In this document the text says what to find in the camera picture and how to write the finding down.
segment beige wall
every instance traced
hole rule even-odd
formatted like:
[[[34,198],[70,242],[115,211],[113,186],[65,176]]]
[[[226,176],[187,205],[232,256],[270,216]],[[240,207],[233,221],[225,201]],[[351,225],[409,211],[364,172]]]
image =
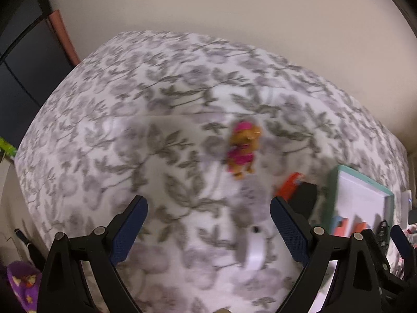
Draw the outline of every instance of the beige wall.
[[[51,0],[81,58],[118,32],[199,32],[286,56],[417,146],[417,39],[391,0]]]
[[[20,228],[42,254],[47,255],[48,250],[33,223],[20,190],[16,169],[4,159],[0,162],[0,261],[2,264],[9,264],[15,260],[30,260],[28,249],[13,234],[15,228]]]

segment floral bedspread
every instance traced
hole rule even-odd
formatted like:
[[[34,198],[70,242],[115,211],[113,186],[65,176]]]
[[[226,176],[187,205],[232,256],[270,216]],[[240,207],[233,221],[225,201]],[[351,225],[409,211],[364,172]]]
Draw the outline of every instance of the floral bedspread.
[[[263,132],[255,173],[234,180],[224,160],[240,120]],[[275,186],[305,173],[319,186],[317,223],[337,164],[385,185],[397,204],[408,187],[406,161],[403,145],[368,110],[310,70],[242,43],[144,31],[117,35],[61,82],[16,167],[48,246],[58,231],[89,234],[136,194],[147,198],[145,224],[118,265],[144,311],[267,313],[300,273],[269,215]],[[235,259],[236,231],[250,224],[268,246],[263,268],[251,273]],[[390,246],[388,259],[396,257]]]

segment toy figure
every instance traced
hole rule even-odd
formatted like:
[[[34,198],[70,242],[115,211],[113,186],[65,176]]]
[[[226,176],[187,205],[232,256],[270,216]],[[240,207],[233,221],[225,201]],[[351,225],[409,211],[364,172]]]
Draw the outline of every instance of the toy figure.
[[[230,145],[232,149],[227,153],[227,165],[236,180],[244,177],[243,169],[253,173],[253,151],[259,149],[261,129],[249,121],[242,121],[234,128]]]

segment purple cloth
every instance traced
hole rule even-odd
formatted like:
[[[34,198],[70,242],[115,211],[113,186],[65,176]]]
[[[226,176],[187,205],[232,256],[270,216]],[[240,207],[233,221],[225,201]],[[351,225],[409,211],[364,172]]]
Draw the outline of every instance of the purple cloth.
[[[14,261],[7,266],[7,277],[24,310],[35,313],[42,273],[27,262]]]

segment open box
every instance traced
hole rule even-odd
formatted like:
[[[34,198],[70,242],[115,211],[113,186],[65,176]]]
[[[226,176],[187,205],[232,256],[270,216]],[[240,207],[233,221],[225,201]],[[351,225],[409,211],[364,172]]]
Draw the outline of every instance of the open box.
[[[326,231],[330,232],[334,216],[349,219],[346,237],[360,222],[366,222],[374,232],[384,219],[393,226],[394,194],[386,187],[344,165],[338,165],[329,173],[327,184],[327,201],[322,214]]]

